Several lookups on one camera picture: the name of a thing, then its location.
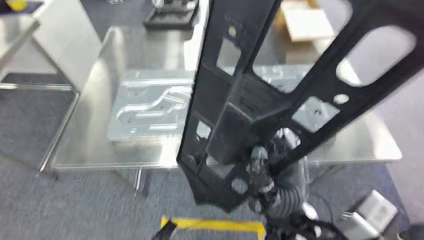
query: metal fixture plate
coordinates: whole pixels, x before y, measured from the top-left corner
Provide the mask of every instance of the metal fixture plate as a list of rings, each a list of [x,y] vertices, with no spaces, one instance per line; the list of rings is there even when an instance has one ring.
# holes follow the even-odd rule
[[[192,93],[193,72],[129,70],[120,83],[107,136],[112,141],[181,137]]]

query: black plastic panel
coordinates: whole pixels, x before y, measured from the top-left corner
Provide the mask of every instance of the black plastic panel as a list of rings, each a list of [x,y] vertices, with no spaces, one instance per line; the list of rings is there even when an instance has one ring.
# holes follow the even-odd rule
[[[240,205],[254,192],[244,194],[231,187],[235,178],[248,183],[246,165],[250,149],[266,143],[280,128],[289,128],[301,144],[271,166],[278,175],[288,165],[310,153],[344,126],[398,88],[424,66],[424,2],[419,0],[349,0],[353,13],[331,46],[323,53],[297,88],[282,93],[253,73],[252,64],[280,6],[279,0],[215,0],[203,42],[187,124],[178,154],[198,204],[213,204],[226,211]],[[369,31],[396,25],[416,37],[415,48],[375,82],[364,87],[350,86],[336,76],[339,62]],[[229,34],[229,28],[236,34]],[[223,38],[241,51],[234,75],[216,66]],[[337,94],[349,101],[333,104]],[[292,120],[309,98],[331,103],[339,113],[322,128],[311,132]],[[196,138],[198,121],[212,133]],[[206,165],[206,157],[220,164],[236,164],[225,178],[217,177]]]

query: yellow object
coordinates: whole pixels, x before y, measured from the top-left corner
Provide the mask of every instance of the yellow object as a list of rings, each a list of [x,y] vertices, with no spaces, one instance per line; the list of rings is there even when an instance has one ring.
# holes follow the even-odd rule
[[[27,7],[27,2],[25,0],[6,0],[6,3],[13,11],[16,12],[22,11]]]
[[[260,221],[230,221],[216,219],[199,219],[185,217],[171,217],[177,228],[181,229],[207,229],[232,232],[254,232],[257,239],[262,240],[265,236],[265,227]],[[169,218],[163,216],[160,227],[163,228]]]

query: mounting hole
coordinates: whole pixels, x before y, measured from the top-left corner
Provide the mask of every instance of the mounting hole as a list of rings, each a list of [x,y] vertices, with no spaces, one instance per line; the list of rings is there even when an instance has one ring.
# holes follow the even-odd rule
[[[200,121],[197,124],[196,134],[199,138],[208,139],[211,134],[211,128],[204,122]]]
[[[333,102],[338,105],[345,104],[349,101],[349,96],[346,94],[337,94],[333,98]]]
[[[248,190],[248,185],[240,178],[236,178],[231,182],[231,187],[239,194],[244,194]]]

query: stainless steel table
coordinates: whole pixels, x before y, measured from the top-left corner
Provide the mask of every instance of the stainless steel table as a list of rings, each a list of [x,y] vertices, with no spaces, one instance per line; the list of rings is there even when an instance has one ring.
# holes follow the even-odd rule
[[[193,31],[146,31],[143,27],[109,29],[100,57],[62,134],[51,162],[53,168],[116,170],[177,166],[181,135],[155,141],[112,141],[108,137],[108,127],[118,89],[129,70],[138,70],[141,79],[193,79],[207,5],[207,0],[200,1],[200,13]],[[385,124],[369,112],[309,154],[307,159],[310,163],[334,164],[399,160],[401,157]]]
[[[11,83],[11,82],[2,82],[3,79],[0,79],[0,89],[8,91],[19,91],[19,90],[28,90],[28,91],[53,91],[53,92],[72,92],[75,95],[75,98],[69,109],[67,110],[65,116],[62,119],[62,122],[57,129],[55,136],[50,140],[49,146],[43,159],[41,160],[40,166],[34,167],[20,159],[15,159],[10,156],[0,155],[0,159],[18,163],[21,166],[26,168],[36,170],[38,173],[42,173],[50,159],[50,156],[53,152],[53,149],[56,146],[56,143],[59,139],[62,130],[65,127],[67,120],[69,119],[74,106],[78,100],[78,91],[72,86],[72,84],[66,79],[63,72],[56,66],[55,62],[51,57],[44,51],[44,49],[38,44],[38,42],[33,38],[33,33],[40,26],[39,22],[28,14],[8,14],[0,16],[0,70],[4,71],[4,68],[13,60],[15,54],[18,50],[29,41],[33,46],[36,47],[36,52],[41,56],[42,59],[46,60],[47,64],[51,65],[51,68],[54,69],[53,74],[60,76],[63,79],[64,84],[43,84],[43,83]],[[44,174],[42,176],[51,177],[49,174]]]
[[[0,69],[31,39],[39,26],[39,22],[30,15],[11,14],[0,17]]]

